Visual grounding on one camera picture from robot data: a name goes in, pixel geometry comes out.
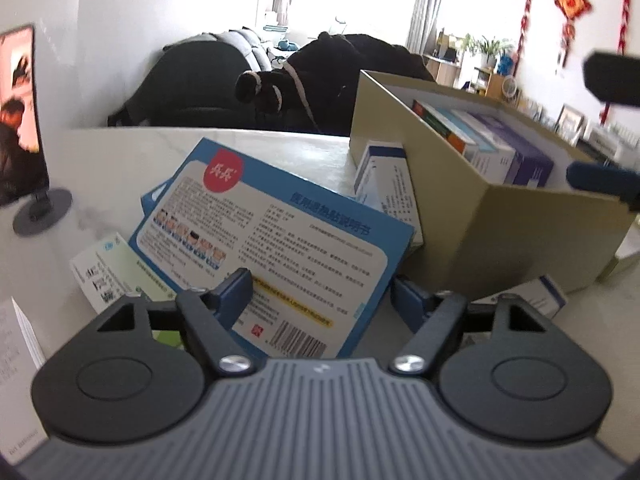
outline hanging decoration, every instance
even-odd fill
[[[562,41],[558,54],[558,65],[564,68],[566,58],[571,50],[571,43],[575,39],[575,20],[593,7],[588,0],[555,0],[555,2],[566,18],[566,23],[562,26]]]
[[[513,69],[513,75],[518,73],[518,66],[520,64],[520,56],[524,50],[524,42],[527,39],[527,31],[529,30],[529,15],[531,12],[531,0],[527,0],[524,5],[524,14],[522,15],[522,21],[520,22],[520,40],[518,41],[518,51],[516,52],[515,61],[516,65]]]
[[[625,55],[626,52],[626,32],[629,28],[629,15],[631,9],[631,0],[622,0],[622,23],[620,24],[620,39],[618,40],[618,53]],[[611,104],[607,103],[604,110],[600,112],[600,124],[604,126],[609,117],[609,109]]]

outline barcode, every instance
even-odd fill
[[[326,350],[322,341],[311,337],[288,321],[282,322],[269,344],[287,357],[321,357]]]

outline red stamp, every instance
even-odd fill
[[[251,329],[251,333],[256,337],[260,337],[262,335],[262,332],[264,332],[264,329],[260,325],[254,325],[254,327]]]
[[[204,172],[204,186],[214,193],[228,191],[240,181],[243,167],[242,158],[221,148]]]

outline round monitor base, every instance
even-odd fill
[[[20,237],[39,235],[57,224],[71,208],[68,189],[49,189],[36,193],[14,218],[14,232]]]

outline white table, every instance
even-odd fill
[[[132,128],[45,136],[52,186],[74,204],[47,233],[17,238],[18,205],[0,210],[0,299],[14,296],[50,356],[94,315],[68,261],[111,232],[129,237],[142,220],[140,196],[167,179],[202,136],[343,194],[353,194],[348,139],[277,132]],[[614,384],[600,437],[626,460],[640,452],[640,268],[572,294],[556,323],[596,358]],[[410,332],[385,300],[357,356],[386,360]]]

